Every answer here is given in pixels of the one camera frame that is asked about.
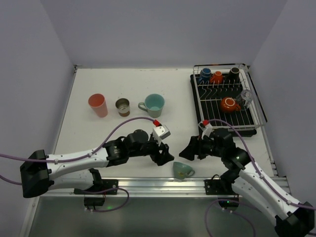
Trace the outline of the red glazed round cup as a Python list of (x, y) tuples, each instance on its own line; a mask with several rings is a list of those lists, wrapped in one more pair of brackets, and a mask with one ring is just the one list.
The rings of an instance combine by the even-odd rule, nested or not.
[(223, 113), (232, 113), (235, 111), (240, 111), (241, 106), (232, 97), (225, 97), (220, 102), (220, 110)]

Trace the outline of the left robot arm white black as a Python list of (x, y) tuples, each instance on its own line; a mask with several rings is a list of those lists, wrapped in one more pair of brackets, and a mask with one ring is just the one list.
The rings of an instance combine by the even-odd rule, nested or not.
[(151, 134), (137, 129), (90, 151), (46, 155), (44, 150), (37, 150), (20, 166), (23, 197), (34, 198), (50, 190), (69, 188), (99, 192), (104, 185), (98, 170), (125, 164), (133, 157), (149, 156), (162, 166), (174, 160), (169, 146), (163, 143), (170, 134), (166, 126), (158, 126)]

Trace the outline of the pink plastic cup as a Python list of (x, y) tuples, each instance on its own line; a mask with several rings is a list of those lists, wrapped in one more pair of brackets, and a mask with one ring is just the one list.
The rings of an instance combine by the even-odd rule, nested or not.
[(88, 104), (98, 117), (104, 118), (108, 115), (106, 100), (102, 94), (91, 95), (88, 99)]

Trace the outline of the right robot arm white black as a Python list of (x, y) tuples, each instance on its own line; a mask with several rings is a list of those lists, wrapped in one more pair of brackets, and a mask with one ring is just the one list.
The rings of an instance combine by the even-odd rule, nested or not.
[(264, 214), (278, 236), (304, 237), (314, 229), (315, 208), (291, 196), (266, 175), (248, 151), (236, 146), (227, 129), (218, 128), (209, 135), (191, 137), (179, 156), (187, 160), (219, 157), (227, 168), (220, 177), (226, 188)]

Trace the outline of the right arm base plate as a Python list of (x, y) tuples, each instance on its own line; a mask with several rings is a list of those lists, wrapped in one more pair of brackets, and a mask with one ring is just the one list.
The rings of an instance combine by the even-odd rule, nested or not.
[(236, 193), (232, 190), (231, 184), (222, 180), (218, 174), (204, 180), (204, 190), (206, 195), (236, 195)]

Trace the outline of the steel cup with cork base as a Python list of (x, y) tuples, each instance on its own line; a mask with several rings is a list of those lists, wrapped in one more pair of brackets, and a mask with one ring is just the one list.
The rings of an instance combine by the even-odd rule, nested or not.
[(126, 98), (120, 98), (115, 103), (117, 112), (120, 116), (126, 117), (130, 114), (130, 102)]

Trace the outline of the pale green mug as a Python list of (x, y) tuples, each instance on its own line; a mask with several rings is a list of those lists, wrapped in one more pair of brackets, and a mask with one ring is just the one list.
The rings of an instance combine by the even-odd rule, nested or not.
[(190, 178), (195, 174), (193, 168), (187, 164), (175, 161), (173, 163), (173, 177), (179, 180)]
[(152, 118), (161, 116), (165, 105), (165, 99), (159, 94), (150, 94), (145, 98), (144, 102), (138, 103), (138, 108), (148, 113)]

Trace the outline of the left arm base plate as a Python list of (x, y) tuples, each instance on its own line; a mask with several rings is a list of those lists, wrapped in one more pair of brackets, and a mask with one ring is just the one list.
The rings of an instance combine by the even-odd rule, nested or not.
[(102, 179), (87, 190), (74, 189), (75, 195), (116, 195), (119, 187), (118, 179)]

